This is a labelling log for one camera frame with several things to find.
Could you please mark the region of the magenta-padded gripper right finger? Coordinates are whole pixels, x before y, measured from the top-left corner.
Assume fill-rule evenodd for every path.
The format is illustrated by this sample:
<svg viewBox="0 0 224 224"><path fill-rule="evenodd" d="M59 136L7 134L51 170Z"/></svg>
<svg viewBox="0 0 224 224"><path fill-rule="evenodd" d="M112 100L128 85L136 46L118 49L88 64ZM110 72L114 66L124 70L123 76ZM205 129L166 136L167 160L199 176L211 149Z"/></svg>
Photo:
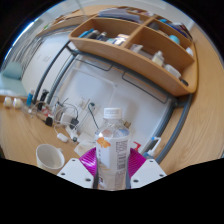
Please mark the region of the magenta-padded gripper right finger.
<svg viewBox="0 0 224 224"><path fill-rule="evenodd" d="M141 188L165 176L166 173L154 159L146 159L136 150L130 149L127 163L127 189Z"/></svg>

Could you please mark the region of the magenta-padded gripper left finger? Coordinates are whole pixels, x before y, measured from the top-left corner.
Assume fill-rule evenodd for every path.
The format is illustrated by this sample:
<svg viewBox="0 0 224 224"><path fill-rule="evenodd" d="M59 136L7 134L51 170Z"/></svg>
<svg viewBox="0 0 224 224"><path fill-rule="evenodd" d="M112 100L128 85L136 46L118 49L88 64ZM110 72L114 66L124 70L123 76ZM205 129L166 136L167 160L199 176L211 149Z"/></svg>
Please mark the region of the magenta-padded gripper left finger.
<svg viewBox="0 0 224 224"><path fill-rule="evenodd" d="M98 185L96 149L90 149L79 159L71 158L58 176L81 187L96 189Z"/></svg>

